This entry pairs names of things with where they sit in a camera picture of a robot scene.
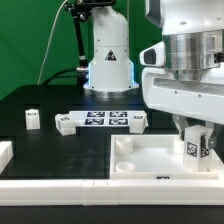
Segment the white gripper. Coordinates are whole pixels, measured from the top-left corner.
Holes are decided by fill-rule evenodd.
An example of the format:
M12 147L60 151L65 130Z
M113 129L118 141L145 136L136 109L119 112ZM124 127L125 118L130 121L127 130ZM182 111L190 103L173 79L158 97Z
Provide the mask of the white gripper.
M186 117L206 122L206 146L215 149L224 128L224 64L204 70L201 81L179 81L163 68L142 72L143 99L148 108L172 113L179 138L189 127Z

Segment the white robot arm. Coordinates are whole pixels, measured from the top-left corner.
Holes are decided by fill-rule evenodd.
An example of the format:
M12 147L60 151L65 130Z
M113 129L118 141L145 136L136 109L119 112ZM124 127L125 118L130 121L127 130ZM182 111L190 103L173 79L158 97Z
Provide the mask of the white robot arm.
M224 0L136 0L126 20L105 3L92 9L94 57L87 93L118 96L138 87L155 128L189 123L224 142Z

